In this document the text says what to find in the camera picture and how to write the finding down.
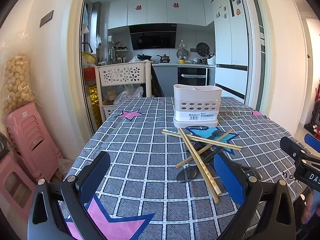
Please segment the person's right hand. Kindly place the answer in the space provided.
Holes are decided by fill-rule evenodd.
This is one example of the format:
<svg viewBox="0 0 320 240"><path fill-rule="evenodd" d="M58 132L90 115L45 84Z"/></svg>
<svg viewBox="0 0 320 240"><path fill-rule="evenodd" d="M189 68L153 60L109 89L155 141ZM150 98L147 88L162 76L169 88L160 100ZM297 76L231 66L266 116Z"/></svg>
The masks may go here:
<svg viewBox="0 0 320 240"><path fill-rule="evenodd" d="M319 216L319 200L320 193L318 191L313 191L308 195L306 206L301 217L302 224L306 224L314 214Z"/></svg>

